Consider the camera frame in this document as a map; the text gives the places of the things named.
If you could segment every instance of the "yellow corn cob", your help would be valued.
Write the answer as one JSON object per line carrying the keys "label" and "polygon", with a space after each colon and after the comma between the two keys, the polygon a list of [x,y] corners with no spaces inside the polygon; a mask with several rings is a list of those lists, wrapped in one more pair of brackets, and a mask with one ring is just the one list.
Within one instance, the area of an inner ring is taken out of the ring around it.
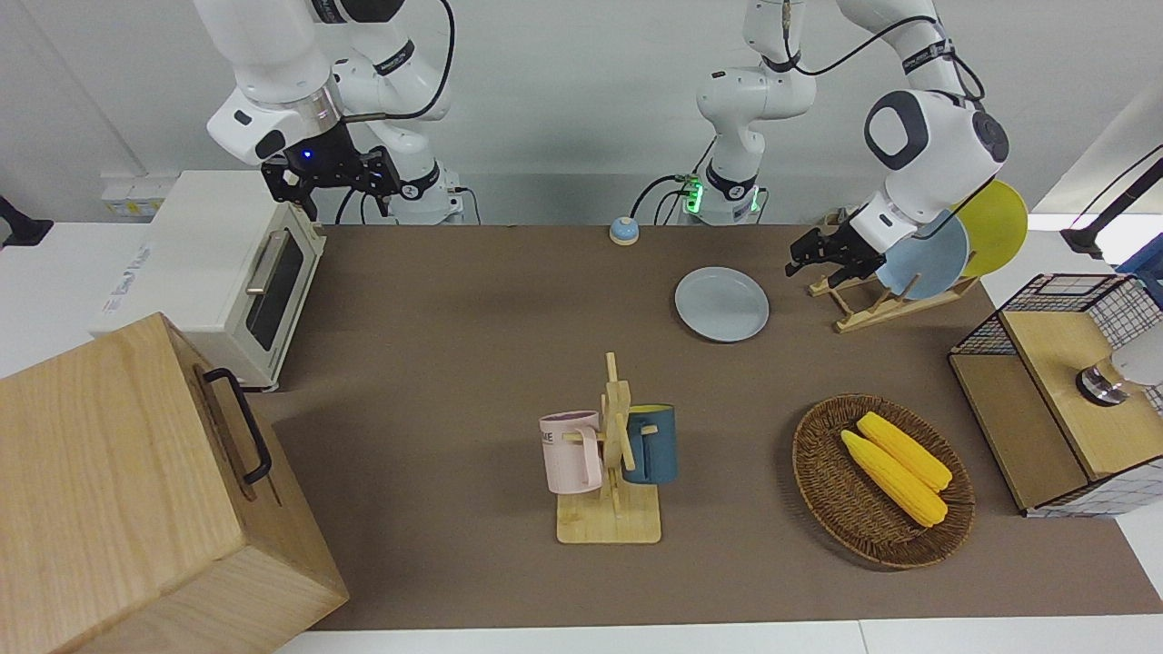
{"label": "yellow corn cob", "polygon": [[936,456],[929,454],[929,450],[925,449],[921,443],[913,440],[913,436],[901,432],[899,427],[885,420],[880,414],[869,411],[864,418],[856,422],[856,426],[861,428],[861,433],[868,440],[880,446],[880,449],[899,461],[906,470],[916,475],[916,478],[925,482],[925,485],[936,492],[949,488],[949,482],[952,481],[952,472],[949,471],[949,468],[937,461]]}
{"label": "yellow corn cob", "polygon": [[872,441],[862,439],[848,429],[840,432],[840,438],[848,446],[852,460],[868,472],[880,490],[905,510],[905,513],[916,520],[918,525],[932,527],[944,520],[946,513],[949,512],[944,500],[896,458],[889,456]]}

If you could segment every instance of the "mug handle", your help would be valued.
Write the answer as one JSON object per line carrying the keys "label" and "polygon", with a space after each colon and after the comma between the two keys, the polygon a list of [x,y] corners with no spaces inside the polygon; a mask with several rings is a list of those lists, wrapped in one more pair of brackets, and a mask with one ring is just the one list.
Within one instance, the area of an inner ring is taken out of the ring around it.
{"label": "mug handle", "polygon": [[578,425],[576,427],[578,432],[582,433],[582,447],[585,448],[585,483],[593,484],[594,479],[590,475],[590,461],[595,460],[599,456],[598,453],[598,432],[588,425]]}

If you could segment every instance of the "wooden box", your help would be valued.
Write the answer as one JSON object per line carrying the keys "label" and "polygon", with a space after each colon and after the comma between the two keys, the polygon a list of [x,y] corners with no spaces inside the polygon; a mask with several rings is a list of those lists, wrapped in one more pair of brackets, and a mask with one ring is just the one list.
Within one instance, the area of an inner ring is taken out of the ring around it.
{"label": "wooden box", "polygon": [[274,433],[207,368],[155,314],[0,381],[0,652],[269,653],[347,600]]}
{"label": "wooden box", "polygon": [[[1142,393],[1100,407],[1075,385],[1079,370],[1111,354],[1094,319],[1003,311],[1000,326],[1016,354],[949,360],[1018,507],[1027,514],[1054,507],[1118,514],[1151,500],[1148,481],[1157,476],[1151,463],[1163,457],[1163,419]],[[1127,492],[1129,481],[1135,488]]]}

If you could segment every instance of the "wicker basket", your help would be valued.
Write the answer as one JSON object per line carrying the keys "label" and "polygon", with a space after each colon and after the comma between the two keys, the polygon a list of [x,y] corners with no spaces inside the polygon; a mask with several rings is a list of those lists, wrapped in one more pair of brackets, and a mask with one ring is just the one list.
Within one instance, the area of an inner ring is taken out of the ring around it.
{"label": "wicker basket", "polygon": [[[841,429],[875,411],[925,446],[952,471],[941,491],[949,505],[932,528],[914,523],[852,461]],[[973,525],[973,486],[957,453],[912,411],[884,398],[839,396],[815,405],[800,420],[792,441],[795,484],[820,525],[859,556],[893,569],[920,568],[948,559]]]}

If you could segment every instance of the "power outlet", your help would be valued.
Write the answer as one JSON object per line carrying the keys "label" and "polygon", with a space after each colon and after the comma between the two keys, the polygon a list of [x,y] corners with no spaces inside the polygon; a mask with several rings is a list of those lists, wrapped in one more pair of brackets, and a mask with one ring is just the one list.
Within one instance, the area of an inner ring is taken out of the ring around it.
{"label": "power outlet", "polygon": [[101,202],[116,218],[148,222],[162,208],[174,182],[172,176],[110,177]]}

